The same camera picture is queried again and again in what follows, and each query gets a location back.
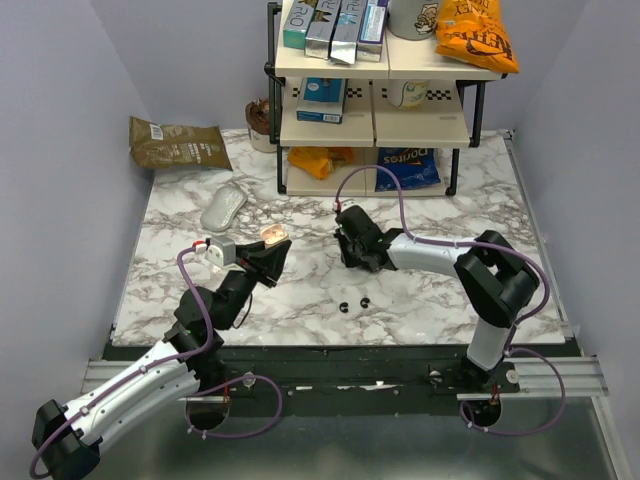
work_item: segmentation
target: orange chip bag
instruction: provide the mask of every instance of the orange chip bag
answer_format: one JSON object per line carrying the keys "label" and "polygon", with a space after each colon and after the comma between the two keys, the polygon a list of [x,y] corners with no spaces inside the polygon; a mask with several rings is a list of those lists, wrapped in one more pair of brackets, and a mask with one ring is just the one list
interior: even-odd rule
{"label": "orange chip bag", "polygon": [[520,67],[500,13],[500,0],[444,0],[436,53],[500,73]]}

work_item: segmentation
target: teal box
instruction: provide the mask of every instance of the teal box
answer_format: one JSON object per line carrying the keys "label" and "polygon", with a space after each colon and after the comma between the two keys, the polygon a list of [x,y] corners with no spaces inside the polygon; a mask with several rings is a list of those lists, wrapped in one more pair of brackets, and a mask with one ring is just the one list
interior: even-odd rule
{"label": "teal box", "polygon": [[318,0],[296,0],[289,10],[289,16],[282,31],[282,41],[285,47],[304,50],[307,30],[313,20]]}

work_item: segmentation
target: white shelf board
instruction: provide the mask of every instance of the white shelf board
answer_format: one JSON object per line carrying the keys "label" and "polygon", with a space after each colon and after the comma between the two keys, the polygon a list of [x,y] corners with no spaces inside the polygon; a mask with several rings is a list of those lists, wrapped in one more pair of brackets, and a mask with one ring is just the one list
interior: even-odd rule
{"label": "white shelf board", "polygon": [[411,41],[387,30],[385,44],[391,79],[498,80],[502,77],[501,73],[436,53],[438,39],[435,35],[426,40]]}
{"label": "white shelf board", "polygon": [[287,21],[293,0],[283,0],[280,13],[280,34],[278,35],[278,50],[276,52],[276,75],[278,77],[321,77],[321,78],[388,78],[389,61],[387,49],[382,49],[379,62],[364,62],[357,60],[354,65],[335,65],[322,58],[307,57],[304,50],[285,47],[282,29]]}
{"label": "white shelf board", "polygon": [[285,147],[372,147],[373,121],[369,82],[349,80],[342,124],[301,122],[296,118],[302,79],[288,78],[282,98],[282,127],[280,143]]}
{"label": "white shelf board", "polygon": [[468,148],[469,132],[453,81],[433,80],[427,99],[400,110],[384,98],[387,80],[373,82],[373,107],[378,147]]}
{"label": "white shelf board", "polygon": [[[375,165],[378,162],[378,149],[377,148],[365,148],[365,164]],[[445,179],[442,177],[442,165],[439,162],[436,155],[436,168],[440,173],[441,182],[436,185],[430,185],[425,188],[416,188],[414,190],[402,190],[402,195],[406,198],[411,197],[442,197],[446,195],[447,186],[445,185]],[[367,168],[364,171],[365,185],[367,197],[392,197],[397,198],[398,192],[390,190],[386,192],[376,192],[376,178],[378,176],[378,170],[373,168]]]}
{"label": "white shelf board", "polygon": [[[325,180],[318,180],[303,169],[289,164],[287,172],[287,195],[333,197],[344,178],[356,168],[364,165],[364,148],[354,149],[355,159],[350,165],[345,165],[331,173]],[[343,195],[364,197],[366,193],[365,172],[356,173],[349,179],[342,190]]]}

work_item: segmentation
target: brown chip bag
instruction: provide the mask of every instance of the brown chip bag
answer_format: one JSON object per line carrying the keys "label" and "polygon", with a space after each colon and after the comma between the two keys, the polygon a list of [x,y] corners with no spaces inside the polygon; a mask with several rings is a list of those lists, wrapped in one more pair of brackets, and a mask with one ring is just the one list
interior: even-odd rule
{"label": "brown chip bag", "polygon": [[131,156],[141,167],[203,165],[232,170],[218,127],[156,125],[129,118]]}
{"label": "brown chip bag", "polygon": [[444,0],[436,53],[500,73],[520,67],[500,12],[500,0]]}

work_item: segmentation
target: marble table top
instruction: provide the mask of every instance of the marble table top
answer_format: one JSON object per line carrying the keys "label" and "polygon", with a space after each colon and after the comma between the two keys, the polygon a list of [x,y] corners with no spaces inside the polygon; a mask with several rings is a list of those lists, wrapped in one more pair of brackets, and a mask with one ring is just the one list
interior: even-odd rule
{"label": "marble table top", "polygon": [[[186,285],[176,254],[210,236],[200,215],[216,189],[232,180],[248,201],[225,233],[237,243],[259,239],[265,226],[281,223],[293,240],[278,286],[254,290],[251,313],[238,330],[222,332],[228,345],[455,344],[471,340],[476,314],[460,282],[419,271],[371,274],[347,269],[333,238],[332,199],[287,197],[276,191],[275,154],[252,149],[246,131],[224,138],[233,172],[180,168],[158,171],[112,335],[114,345],[146,346],[162,338]],[[438,152],[448,182],[451,151]],[[399,227],[397,199],[357,198],[383,230]],[[460,156],[458,194],[453,198],[406,200],[414,233],[477,236],[500,232],[518,250],[539,259],[531,223],[509,156],[499,134],[485,135],[477,149]],[[215,290],[224,272],[192,256],[194,282]],[[371,299],[368,309],[360,299]],[[532,305],[539,301],[541,289]],[[338,306],[349,302],[348,313]],[[523,323],[516,342],[561,343],[564,336],[553,302]]]}

